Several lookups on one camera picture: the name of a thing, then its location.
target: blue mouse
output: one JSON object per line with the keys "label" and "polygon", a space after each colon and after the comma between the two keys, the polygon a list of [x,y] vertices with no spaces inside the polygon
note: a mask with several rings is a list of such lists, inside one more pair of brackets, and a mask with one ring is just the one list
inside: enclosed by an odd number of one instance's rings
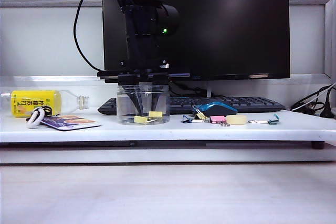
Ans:
{"label": "blue mouse", "polygon": [[203,114],[207,117],[213,116],[213,115],[236,115],[238,111],[231,107],[230,105],[223,103],[223,102],[211,102],[211,100],[208,100],[208,103],[204,103],[202,105],[196,106]]}

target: keyboard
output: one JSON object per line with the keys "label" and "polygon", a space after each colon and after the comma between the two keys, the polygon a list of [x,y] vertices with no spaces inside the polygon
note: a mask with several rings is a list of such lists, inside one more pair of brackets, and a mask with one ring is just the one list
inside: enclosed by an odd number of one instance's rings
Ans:
{"label": "keyboard", "polygon": [[[218,102],[224,102],[234,107],[238,110],[238,113],[276,112],[285,109],[285,106],[281,105],[280,103],[264,97],[170,97],[170,114],[192,114],[192,104],[200,105],[206,103],[207,101],[213,102],[214,100]],[[116,115],[116,98],[110,98],[98,109],[98,111],[106,115]]]}

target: tape roll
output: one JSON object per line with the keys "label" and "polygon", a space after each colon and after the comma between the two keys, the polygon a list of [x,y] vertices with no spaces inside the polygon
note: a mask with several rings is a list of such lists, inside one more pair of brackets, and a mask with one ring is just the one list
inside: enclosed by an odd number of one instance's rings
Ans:
{"label": "tape roll", "polygon": [[243,125],[247,123],[247,116],[245,115],[228,115],[226,122],[233,125]]}

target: card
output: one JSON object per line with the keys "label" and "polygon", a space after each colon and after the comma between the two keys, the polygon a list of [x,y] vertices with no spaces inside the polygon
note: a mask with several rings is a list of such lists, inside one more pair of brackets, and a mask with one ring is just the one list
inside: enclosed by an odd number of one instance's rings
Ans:
{"label": "card", "polygon": [[85,119],[77,115],[48,116],[43,118],[41,123],[60,131],[71,131],[100,126],[100,123],[96,121]]}

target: computer monitor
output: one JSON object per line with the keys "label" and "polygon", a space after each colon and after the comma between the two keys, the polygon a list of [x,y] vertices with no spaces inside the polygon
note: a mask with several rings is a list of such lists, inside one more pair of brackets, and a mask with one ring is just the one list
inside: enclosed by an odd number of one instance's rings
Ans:
{"label": "computer monitor", "polygon": [[[176,34],[159,37],[159,55],[188,80],[290,77],[289,0],[161,0],[180,14]],[[117,0],[103,0],[104,67],[127,58]]]}

